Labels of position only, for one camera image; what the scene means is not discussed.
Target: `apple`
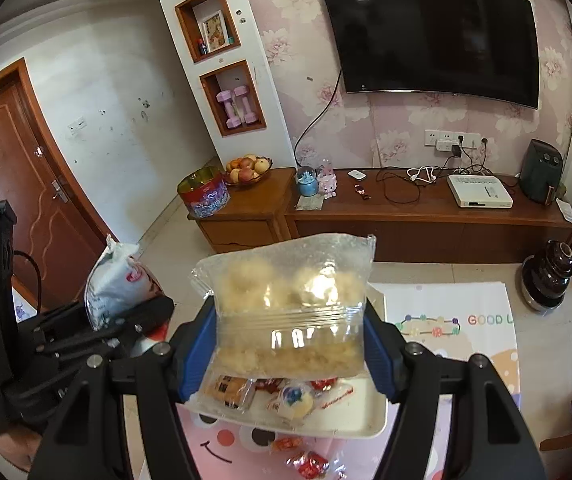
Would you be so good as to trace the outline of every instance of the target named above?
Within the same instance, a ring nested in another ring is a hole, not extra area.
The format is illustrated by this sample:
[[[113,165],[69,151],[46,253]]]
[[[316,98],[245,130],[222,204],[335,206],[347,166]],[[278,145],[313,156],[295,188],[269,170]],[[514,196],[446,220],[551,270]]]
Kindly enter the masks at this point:
[[[258,158],[255,162],[255,171],[264,174],[271,166],[271,162],[266,158]]]
[[[239,182],[248,182],[253,179],[254,171],[252,168],[242,168],[239,170]]]
[[[239,165],[240,168],[250,168],[252,169],[253,166],[255,165],[255,161],[252,160],[251,158],[245,156],[242,158],[241,164]]]

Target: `door frame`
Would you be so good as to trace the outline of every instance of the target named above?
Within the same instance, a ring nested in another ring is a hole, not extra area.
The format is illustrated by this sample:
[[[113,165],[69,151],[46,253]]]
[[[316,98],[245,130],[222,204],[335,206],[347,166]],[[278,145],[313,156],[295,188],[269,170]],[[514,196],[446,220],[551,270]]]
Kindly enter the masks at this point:
[[[99,238],[104,239],[106,235],[110,235],[114,240],[117,240],[117,237],[115,237],[114,233],[110,230],[108,225],[106,225],[106,222],[99,216],[99,213],[97,213],[97,210],[85,192],[83,192],[79,182],[77,182],[77,179],[72,174],[64,155],[59,151],[59,147],[54,140],[46,118],[39,106],[24,57],[16,60],[0,71],[0,88],[11,82],[19,83],[19,88],[21,89],[19,94],[28,123],[39,145],[45,148],[44,158],[66,191],[70,201]],[[32,304],[32,306],[37,305],[34,295],[15,276],[12,277],[12,286],[26,301]]]

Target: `television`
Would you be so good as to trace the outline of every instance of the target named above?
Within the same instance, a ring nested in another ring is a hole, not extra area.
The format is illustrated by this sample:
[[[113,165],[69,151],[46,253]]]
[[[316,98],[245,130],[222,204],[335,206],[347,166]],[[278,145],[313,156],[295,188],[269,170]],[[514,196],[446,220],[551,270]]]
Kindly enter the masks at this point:
[[[445,92],[537,108],[528,0],[325,0],[347,92]]]

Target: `red container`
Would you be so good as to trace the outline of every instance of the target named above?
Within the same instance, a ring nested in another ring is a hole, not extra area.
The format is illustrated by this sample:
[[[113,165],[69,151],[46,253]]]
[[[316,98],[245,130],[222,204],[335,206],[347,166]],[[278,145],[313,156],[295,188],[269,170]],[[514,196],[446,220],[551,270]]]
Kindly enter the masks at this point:
[[[212,216],[230,200],[224,178],[213,166],[189,174],[177,186],[177,193],[193,218]]]

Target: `white cable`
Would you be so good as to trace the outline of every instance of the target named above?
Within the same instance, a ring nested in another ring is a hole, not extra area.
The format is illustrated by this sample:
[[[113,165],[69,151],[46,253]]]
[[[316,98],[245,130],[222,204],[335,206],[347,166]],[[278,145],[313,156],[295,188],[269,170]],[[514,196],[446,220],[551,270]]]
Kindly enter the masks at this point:
[[[428,178],[428,180],[419,177],[421,170],[425,170],[426,177]],[[406,170],[406,174],[410,177],[410,180],[412,182],[414,182],[415,180],[420,180],[422,182],[425,182],[426,184],[432,184],[433,182],[435,182],[435,180],[437,180],[437,177],[434,176],[434,174],[432,174],[432,171],[434,171],[434,166],[422,166],[421,168],[409,168],[408,170]]]

